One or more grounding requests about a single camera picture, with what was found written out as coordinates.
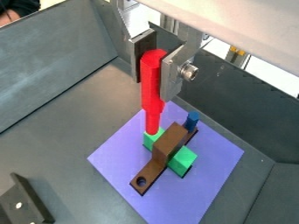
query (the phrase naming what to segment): screw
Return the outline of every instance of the screw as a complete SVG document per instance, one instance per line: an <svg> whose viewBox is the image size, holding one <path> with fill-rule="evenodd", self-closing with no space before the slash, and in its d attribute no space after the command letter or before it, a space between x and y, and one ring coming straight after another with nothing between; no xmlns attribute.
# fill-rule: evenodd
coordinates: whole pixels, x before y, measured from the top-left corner
<svg viewBox="0 0 299 224"><path fill-rule="evenodd" d="M22 207L22 203L18 202L18 203L14 205L14 208L16 208L16 209L20 209L21 207Z"/></svg>

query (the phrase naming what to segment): gray panel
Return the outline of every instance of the gray panel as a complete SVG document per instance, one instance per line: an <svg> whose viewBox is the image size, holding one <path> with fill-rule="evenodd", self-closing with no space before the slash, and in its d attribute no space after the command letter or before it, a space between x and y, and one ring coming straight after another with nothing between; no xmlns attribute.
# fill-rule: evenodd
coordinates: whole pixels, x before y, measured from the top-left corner
<svg viewBox="0 0 299 224"><path fill-rule="evenodd" d="M197 110L179 97L173 98L173 102L187 111ZM228 130L219 126L201 112L200 119L244 150L241 159L211 203L200 224L239 224L244 222L248 216L248 211L275 162Z"/></svg>
<svg viewBox="0 0 299 224"><path fill-rule="evenodd" d="M276 162L299 163L299 101L205 51L179 96Z"/></svg>
<svg viewBox="0 0 299 224"><path fill-rule="evenodd" d="M144 223L87 157L140 109L120 59L0 135L0 195L26 177L57 224Z"/></svg>
<svg viewBox="0 0 299 224"><path fill-rule="evenodd" d="M299 165L275 164L245 224L299 223Z"/></svg>
<svg viewBox="0 0 299 224"><path fill-rule="evenodd" d="M176 35L160 26L149 23L149 27L156 30L156 48L161 48L169 53L183 44Z"/></svg>
<svg viewBox="0 0 299 224"><path fill-rule="evenodd" d="M0 29L0 132L116 56L89 1L71 0Z"/></svg>

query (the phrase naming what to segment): green block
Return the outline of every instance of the green block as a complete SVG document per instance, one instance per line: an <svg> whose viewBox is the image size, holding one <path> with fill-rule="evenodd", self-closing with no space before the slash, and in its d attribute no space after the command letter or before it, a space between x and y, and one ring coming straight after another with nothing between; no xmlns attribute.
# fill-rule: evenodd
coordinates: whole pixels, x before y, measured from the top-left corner
<svg viewBox="0 0 299 224"><path fill-rule="evenodd" d="M159 128L157 133L151 136L144 132L144 147L152 151L155 141L164 133L164 129ZM168 167L172 171L183 178L185 172L191 169L192 163L197 155L188 149L187 146L183 146L176 152L171 161L168 162Z"/></svg>

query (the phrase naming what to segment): gray wall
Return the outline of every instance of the gray wall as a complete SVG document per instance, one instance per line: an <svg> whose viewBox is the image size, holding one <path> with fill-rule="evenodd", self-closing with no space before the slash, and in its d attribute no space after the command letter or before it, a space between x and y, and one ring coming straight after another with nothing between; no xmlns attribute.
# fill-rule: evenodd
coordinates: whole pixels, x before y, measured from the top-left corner
<svg viewBox="0 0 299 224"><path fill-rule="evenodd" d="M121 27L117 23L117 18L112 11L111 4L104 0L91 0L91 2L93 3L97 14L103 19L108 35L116 47L117 55L127 63L131 63L129 54L127 51L125 35L121 32Z"/></svg>
<svg viewBox="0 0 299 224"><path fill-rule="evenodd" d="M69 0L0 29L0 132L116 56L91 1Z"/></svg>
<svg viewBox="0 0 299 224"><path fill-rule="evenodd" d="M209 52L179 96L277 163L299 164L299 101Z"/></svg>

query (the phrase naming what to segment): black object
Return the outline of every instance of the black object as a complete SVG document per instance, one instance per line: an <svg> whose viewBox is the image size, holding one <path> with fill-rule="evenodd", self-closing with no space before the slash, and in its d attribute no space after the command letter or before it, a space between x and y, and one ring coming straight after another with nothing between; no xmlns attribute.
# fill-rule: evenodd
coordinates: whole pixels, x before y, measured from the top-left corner
<svg viewBox="0 0 299 224"><path fill-rule="evenodd" d="M249 60L251 60L251 54L249 54L248 57L247 57L247 64L245 64L245 66L244 66L244 68L243 68L244 71L247 71L247 67L248 67L248 62L249 62Z"/></svg>
<svg viewBox="0 0 299 224"><path fill-rule="evenodd" d="M28 180L10 173L14 185L0 196L0 224L53 223L55 219L44 206Z"/></svg>
<svg viewBox="0 0 299 224"><path fill-rule="evenodd" d="M0 1L0 14L2 14L4 12L6 13L8 10L12 10L17 13L17 15L21 18L34 13L40 8L41 8L40 0L1 0Z"/></svg>

